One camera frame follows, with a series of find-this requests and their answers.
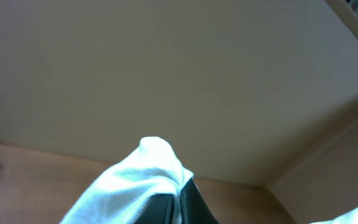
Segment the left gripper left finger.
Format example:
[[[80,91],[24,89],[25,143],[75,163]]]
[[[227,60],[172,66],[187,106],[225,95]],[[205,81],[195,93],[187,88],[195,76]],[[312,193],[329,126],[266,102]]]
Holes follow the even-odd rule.
[[[173,200],[170,194],[151,196],[134,224],[172,224]]]

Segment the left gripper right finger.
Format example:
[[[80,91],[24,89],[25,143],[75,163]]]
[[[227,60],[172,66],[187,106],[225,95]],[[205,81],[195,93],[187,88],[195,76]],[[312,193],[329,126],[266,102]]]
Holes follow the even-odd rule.
[[[181,190],[180,205],[182,224],[219,224],[193,179]]]

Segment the white polo shirt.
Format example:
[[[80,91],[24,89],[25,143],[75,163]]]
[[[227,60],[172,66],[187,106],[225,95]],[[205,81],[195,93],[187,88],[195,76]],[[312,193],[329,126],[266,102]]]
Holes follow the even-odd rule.
[[[121,162],[105,170],[79,197],[62,223],[134,223],[149,198],[174,197],[172,223],[182,223],[180,192],[193,179],[171,145],[158,136],[140,140]]]

